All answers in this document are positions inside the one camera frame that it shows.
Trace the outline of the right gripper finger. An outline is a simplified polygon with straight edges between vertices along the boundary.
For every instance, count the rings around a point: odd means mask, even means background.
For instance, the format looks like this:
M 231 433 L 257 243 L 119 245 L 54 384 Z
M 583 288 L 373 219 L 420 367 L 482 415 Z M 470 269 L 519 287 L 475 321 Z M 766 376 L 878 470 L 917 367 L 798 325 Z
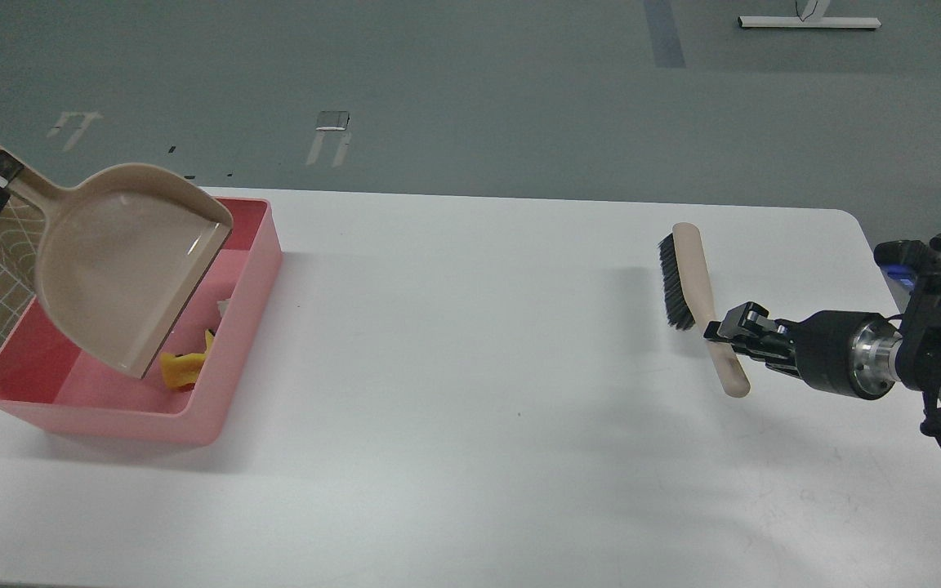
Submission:
M 725 337 L 720 335 L 719 323 L 709 323 L 703 332 L 703 339 L 729 344 L 735 354 L 746 356 L 751 360 L 763 363 L 773 372 L 784 373 L 791 377 L 801 377 L 796 366 L 794 342 L 778 335 L 777 332 L 762 332 L 761 336 L 754 334 Z
M 753 301 L 735 306 L 720 321 L 720 337 L 729 343 L 791 344 L 787 325 L 769 317 L 769 311 Z

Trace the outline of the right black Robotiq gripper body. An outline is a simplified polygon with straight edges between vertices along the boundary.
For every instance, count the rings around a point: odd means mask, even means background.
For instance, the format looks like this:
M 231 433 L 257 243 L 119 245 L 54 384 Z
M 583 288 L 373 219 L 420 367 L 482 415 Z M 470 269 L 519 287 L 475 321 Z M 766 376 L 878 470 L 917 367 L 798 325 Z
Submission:
M 901 334 L 884 316 L 820 311 L 789 323 L 789 338 L 798 377 L 814 390 L 873 401 L 899 382 Z

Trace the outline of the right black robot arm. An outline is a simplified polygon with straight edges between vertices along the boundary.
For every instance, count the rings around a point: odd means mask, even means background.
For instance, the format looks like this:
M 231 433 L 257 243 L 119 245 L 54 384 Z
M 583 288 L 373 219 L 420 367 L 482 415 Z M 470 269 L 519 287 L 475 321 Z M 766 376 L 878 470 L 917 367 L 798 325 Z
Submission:
M 920 432 L 941 450 L 941 237 L 875 247 L 875 265 L 910 296 L 902 314 L 820 311 L 794 323 L 747 302 L 703 335 L 813 390 L 874 401 L 895 385 L 918 391 Z

